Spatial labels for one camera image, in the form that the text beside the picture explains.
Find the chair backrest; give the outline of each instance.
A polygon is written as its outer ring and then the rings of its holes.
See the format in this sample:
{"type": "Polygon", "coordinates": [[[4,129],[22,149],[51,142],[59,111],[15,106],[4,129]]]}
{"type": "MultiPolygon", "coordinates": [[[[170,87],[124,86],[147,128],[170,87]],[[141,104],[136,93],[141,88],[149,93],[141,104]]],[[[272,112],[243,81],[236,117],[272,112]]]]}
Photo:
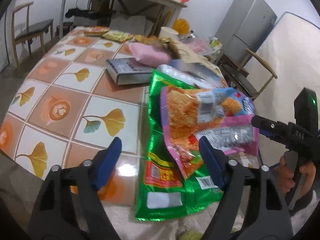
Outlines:
{"type": "Polygon", "coordinates": [[[245,49],[246,51],[246,56],[244,58],[244,60],[241,62],[241,64],[238,66],[237,71],[240,71],[244,65],[246,64],[246,62],[248,61],[250,56],[253,56],[256,60],[258,60],[258,62],[271,73],[271,77],[267,80],[267,82],[261,87],[261,89],[258,91],[258,94],[255,98],[258,97],[258,95],[260,95],[262,93],[262,91],[267,87],[267,85],[269,85],[269,83],[271,82],[271,80],[273,78],[277,79],[278,76],[276,75],[276,73],[273,71],[273,69],[271,68],[270,64],[268,62],[266,62],[263,58],[261,58],[260,56],[258,56],[256,53],[254,53],[253,51],[249,50],[249,49],[245,49]]]}
{"type": "Polygon", "coordinates": [[[17,7],[15,7],[13,9],[13,12],[12,12],[12,22],[11,22],[11,34],[12,34],[12,40],[14,41],[14,14],[18,11],[20,11],[21,9],[25,8],[25,7],[28,7],[27,9],[27,21],[26,21],[26,26],[27,26],[27,29],[29,28],[29,12],[30,12],[30,6],[33,5],[33,1],[32,2],[28,2],[28,3],[25,3],[25,4],[21,4],[17,7]]]}

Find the chip bag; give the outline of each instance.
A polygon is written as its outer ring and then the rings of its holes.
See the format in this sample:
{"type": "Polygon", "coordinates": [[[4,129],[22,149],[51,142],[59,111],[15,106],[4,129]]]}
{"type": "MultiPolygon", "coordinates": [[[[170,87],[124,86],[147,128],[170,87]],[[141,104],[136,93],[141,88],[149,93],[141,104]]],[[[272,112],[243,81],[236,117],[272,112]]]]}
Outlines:
{"type": "Polygon", "coordinates": [[[161,221],[199,212],[212,202],[220,201],[223,192],[216,187],[205,165],[184,180],[164,143],[161,115],[161,88],[173,85],[192,90],[194,87],[153,70],[150,82],[148,121],[150,140],[139,173],[139,195],[135,218],[161,221]]]}
{"type": "Polygon", "coordinates": [[[256,156],[259,130],[251,125],[253,116],[252,100],[233,88],[168,86],[161,91],[164,141],[185,179],[203,165],[199,154],[202,136],[226,155],[246,152],[256,156]]]}

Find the screw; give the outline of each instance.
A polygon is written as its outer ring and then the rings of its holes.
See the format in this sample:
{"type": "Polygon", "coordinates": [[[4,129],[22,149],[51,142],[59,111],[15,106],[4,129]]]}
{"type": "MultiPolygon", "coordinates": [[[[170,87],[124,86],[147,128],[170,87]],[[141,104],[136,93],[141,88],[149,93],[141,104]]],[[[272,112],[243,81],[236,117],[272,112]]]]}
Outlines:
{"type": "Polygon", "coordinates": [[[266,165],[262,165],[261,166],[261,169],[263,170],[263,171],[269,171],[269,167],[268,166],[266,166],[266,165]]]}
{"type": "Polygon", "coordinates": [[[228,161],[228,163],[229,163],[229,165],[231,165],[231,166],[237,166],[238,165],[238,162],[236,161],[236,160],[229,160],[228,161]]]}
{"type": "Polygon", "coordinates": [[[60,169],[59,165],[54,165],[54,166],[51,167],[52,171],[58,171],[59,169],[60,169]]]}
{"type": "Polygon", "coordinates": [[[92,160],[85,160],[84,162],[83,162],[83,166],[84,167],[88,167],[88,166],[91,166],[92,165],[92,160]]]}

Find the green snack bag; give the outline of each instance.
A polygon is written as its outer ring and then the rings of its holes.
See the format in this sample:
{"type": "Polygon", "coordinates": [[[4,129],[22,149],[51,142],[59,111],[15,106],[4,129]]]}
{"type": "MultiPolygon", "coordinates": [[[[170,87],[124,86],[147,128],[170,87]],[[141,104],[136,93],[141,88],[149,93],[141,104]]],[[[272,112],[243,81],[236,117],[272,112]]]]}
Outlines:
{"type": "Polygon", "coordinates": [[[164,144],[160,93],[164,86],[182,89],[194,87],[154,70],[150,83],[148,119],[151,137],[148,153],[140,165],[139,195],[135,218],[161,221],[199,212],[212,202],[220,201],[223,192],[216,187],[202,165],[188,179],[181,173],[164,144]]]}

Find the tiled tablecloth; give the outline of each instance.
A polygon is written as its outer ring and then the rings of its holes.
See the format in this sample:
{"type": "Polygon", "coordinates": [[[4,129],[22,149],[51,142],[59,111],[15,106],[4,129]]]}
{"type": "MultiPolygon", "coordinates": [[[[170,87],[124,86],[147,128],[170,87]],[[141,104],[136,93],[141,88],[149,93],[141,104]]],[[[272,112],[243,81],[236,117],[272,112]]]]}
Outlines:
{"type": "MultiPolygon", "coordinates": [[[[16,163],[45,179],[50,168],[78,166],[109,146],[123,151],[100,199],[133,205],[140,157],[148,142],[148,88],[117,86],[106,60],[131,57],[126,44],[84,37],[74,29],[33,68],[10,105],[0,130],[0,148],[16,163]]],[[[234,155],[244,166],[257,159],[234,155]]]]}

